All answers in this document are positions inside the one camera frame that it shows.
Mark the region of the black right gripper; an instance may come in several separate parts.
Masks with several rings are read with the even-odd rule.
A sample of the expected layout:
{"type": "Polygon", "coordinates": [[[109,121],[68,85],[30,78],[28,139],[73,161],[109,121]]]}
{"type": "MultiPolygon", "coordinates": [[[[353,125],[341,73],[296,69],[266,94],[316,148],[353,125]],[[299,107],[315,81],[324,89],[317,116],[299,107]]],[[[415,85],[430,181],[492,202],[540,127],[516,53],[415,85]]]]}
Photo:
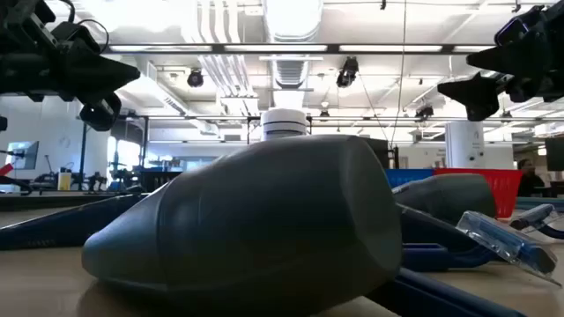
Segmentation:
{"type": "Polygon", "coordinates": [[[492,77],[480,72],[465,80],[438,84],[440,94],[462,104],[470,122],[482,122],[500,107],[498,96],[505,91],[520,102],[539,97],[553,102],[564,97],[564,0],[550,6],[534,5],[515,16],[530,30],[515,44],[485,49],[466,57],[466,62],[484,70],[505,74],[492,77]]]}

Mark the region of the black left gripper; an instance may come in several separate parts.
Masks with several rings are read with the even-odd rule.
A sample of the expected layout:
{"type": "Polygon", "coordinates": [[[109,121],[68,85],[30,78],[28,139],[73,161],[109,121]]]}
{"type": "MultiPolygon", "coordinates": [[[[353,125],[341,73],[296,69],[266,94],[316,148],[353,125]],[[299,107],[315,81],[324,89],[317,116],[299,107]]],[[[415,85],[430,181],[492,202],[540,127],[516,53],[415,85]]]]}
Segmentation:
{"type": "Polygon", "coordinates": [[[114,91],[139,78],[137,67],[94,53],[82,40],[61,42],[37,26],[0,27],[0,94],[77,98],[87,103],[80,119],[96,131],[111,130],[121,112],[114,91]]]}

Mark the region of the grey deodorant stick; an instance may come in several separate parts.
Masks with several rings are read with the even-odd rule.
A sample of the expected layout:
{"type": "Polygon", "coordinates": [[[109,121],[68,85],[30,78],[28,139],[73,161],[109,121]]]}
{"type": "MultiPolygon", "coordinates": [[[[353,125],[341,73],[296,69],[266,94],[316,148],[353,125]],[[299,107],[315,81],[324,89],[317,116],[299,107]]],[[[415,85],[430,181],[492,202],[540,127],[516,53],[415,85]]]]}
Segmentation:
{"type": "Polygon", "coordinates": [[[357,136],[252,144],[182,173],[93,234],[92,276],[189,317],[304,317],[393,279],[400,215],[357,136]]]}
{"type": "Polygon", "coordinates": [[[392,189],[396,201],[456,225],[466,211],[496,218],[497,205],[486,178],[474,173],[438,174],[392,189]]]}

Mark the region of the blue razor with clear cap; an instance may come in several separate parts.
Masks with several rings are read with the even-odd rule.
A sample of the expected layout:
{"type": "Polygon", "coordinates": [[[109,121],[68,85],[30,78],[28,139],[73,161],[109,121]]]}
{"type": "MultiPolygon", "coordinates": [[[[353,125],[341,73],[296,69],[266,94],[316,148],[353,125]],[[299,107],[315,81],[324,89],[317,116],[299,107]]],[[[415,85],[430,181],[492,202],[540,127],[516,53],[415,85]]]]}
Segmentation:
{"type": "Polygon", "coordinates": [[[535,277],[560,285],[553,278],[558,264],[556,255],[533,238],[475,211],[466,211],[454,226],[484,249],[453,254],[439,245],[403,244],[404,266],[419,272],[441,272],[477,268],[499,259],[535,277]]]}
{"type": "Polygon", "coordinates": [[[558,211],[552,204],[540,204],[513,218],[509,225],[521,232],[538,231],[556,240],[564,240],[564,231],[554,229],[551,223],[564,219],[564,211],[558,211]]]}
{"type": "Polygon", "coordinates": [[[393,280],[365,297],[402,317],[526,317],[517,310],[404,268],[393,280]]]}

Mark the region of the white round pillar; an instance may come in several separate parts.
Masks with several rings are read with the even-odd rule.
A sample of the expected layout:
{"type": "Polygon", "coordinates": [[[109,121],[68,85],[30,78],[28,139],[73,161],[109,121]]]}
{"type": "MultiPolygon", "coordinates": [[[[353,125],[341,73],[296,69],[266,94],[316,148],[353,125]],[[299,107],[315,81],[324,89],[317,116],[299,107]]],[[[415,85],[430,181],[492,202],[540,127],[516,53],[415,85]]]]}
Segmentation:
{"type": "Polygon", "coordinates": [[[446,166],[483,168],[485,142],[482,122],[450,122],[445,127],[446,166]]]}

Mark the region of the dark monitor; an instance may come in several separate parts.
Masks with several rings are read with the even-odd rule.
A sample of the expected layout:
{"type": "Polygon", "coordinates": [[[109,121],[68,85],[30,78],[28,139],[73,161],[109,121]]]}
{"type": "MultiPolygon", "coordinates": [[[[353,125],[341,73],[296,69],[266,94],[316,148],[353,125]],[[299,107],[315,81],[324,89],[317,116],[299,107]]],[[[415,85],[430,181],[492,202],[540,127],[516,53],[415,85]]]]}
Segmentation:
{"type": "Polygon", "coordinates": [[[551,172],[564,171],[564,136],[545,139],[546,165],[551,172]]]}

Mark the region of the grey monitor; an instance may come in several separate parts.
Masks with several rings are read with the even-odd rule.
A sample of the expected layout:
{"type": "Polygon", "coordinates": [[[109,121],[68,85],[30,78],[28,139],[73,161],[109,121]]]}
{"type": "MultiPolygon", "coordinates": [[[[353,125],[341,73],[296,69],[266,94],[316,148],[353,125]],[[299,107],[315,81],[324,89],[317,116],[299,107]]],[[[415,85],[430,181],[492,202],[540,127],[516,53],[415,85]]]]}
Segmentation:
{"type": "Polygon", "coordinates": [[[6,162],[16,170],[33,170],[36,167],[38,149],[38,141],[9,143],[6,162]]]}

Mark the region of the black plastic basket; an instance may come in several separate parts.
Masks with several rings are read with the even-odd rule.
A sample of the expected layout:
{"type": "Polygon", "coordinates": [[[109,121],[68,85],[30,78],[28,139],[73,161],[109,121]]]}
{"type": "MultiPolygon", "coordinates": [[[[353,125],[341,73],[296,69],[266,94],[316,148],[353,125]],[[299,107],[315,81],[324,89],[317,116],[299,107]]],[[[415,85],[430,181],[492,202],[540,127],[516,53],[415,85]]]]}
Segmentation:
{"type": "Polygon", "coordinates": [[[182,174],[182,172],[155,172],[152,173],[152,178],[149,181],[151,185],[151,191],[155,191],[162,186],[166,185],[174,178],[182,174]]]}

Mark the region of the person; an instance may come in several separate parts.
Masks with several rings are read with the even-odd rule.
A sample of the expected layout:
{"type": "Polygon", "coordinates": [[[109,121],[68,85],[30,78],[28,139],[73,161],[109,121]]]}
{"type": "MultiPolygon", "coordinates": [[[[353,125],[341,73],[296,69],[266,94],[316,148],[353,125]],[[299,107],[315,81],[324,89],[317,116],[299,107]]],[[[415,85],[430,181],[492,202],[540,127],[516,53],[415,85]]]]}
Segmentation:
{"type": "Polygon", "coordinates": [[[517,162],[517,168],[522,172],[517,195],[519,197],[531,197],[540,195],[545,190],[545,183],[536,174],[536,168],[528,158],[517,162]]]}

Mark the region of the red plastic basket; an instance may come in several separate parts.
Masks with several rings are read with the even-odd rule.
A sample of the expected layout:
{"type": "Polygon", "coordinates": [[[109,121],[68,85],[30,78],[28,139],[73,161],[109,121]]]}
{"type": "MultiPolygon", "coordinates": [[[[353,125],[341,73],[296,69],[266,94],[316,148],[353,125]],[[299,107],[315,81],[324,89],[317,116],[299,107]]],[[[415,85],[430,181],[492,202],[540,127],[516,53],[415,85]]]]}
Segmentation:
{"type": "Polygon", "coordinates": [[[519,170],[477,169],[477,168],[436,168],[434,175],[471,173],[480,174],[488,183],[496,203],[496,218],[510,218],[516,206],[516,198],[522,178],[519,170]]]}

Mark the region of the blue plastic basket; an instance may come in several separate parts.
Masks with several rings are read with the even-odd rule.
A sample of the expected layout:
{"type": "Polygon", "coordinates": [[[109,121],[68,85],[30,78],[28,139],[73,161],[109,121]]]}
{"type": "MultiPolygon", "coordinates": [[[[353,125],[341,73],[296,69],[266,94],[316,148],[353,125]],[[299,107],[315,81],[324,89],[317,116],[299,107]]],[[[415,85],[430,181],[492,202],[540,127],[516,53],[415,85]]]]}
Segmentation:
{"type": "Polygon", "coordinates": [[[388,183],[392,188],[411,181],[419,181],[434,175],[434,169],[386,169],[388,183]]]}

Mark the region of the black monitor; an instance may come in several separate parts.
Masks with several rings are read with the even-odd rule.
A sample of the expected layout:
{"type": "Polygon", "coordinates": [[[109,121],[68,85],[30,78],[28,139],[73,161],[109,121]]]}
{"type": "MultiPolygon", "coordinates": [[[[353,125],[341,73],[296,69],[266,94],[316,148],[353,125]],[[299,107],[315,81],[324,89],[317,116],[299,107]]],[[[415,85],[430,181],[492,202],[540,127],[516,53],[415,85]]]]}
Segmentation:
{"type": "Polygon", "coordinates": [[[363,140],[370,146],[375,156],[378,158],[384,169],[390,167],[388,142],[381,139],[363,137],[363,140]]]}

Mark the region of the long hanging light fixture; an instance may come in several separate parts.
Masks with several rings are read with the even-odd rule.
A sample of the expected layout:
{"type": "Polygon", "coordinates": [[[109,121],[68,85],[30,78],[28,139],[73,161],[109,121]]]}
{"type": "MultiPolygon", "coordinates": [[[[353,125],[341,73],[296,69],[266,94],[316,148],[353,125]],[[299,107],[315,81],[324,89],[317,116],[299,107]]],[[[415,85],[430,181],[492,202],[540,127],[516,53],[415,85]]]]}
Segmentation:
{"type": "Polygon", "coordinates": [[[475,44],[212,43],[110,44],[104,54],[140,55],[468,55],[493,48],[475,44]]]}

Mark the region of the white wipes canister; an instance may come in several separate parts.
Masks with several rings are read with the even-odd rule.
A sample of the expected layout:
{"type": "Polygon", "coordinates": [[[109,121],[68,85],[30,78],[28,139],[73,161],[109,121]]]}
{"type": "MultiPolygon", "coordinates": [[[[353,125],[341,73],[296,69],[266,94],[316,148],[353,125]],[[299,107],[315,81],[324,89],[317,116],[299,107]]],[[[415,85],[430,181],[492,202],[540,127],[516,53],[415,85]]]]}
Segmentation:
{"type": "Polygon", "coordinates": [[[308,132],[308,120],[298,109],[273,108],[261,115],[263,128],[262,141],[271,139],[304,136],[308,132]]]}

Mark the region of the silver ventilation duct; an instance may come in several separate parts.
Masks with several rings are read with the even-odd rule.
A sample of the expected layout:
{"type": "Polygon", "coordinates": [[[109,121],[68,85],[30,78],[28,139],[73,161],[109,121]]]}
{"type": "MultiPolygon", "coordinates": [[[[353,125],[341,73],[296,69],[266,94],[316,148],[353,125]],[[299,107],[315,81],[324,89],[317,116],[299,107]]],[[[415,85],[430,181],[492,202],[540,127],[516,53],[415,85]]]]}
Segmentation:
{"type": "MultiPolygon", "coordinates": [[[[312,42],[321,25],[323,4],[323,0],[262,0],[269,42],[312,42]]],[[[306,80],[310,61],[305,54],[273,56],[274,83],[281,89],[299,89],[306,80]]]]}

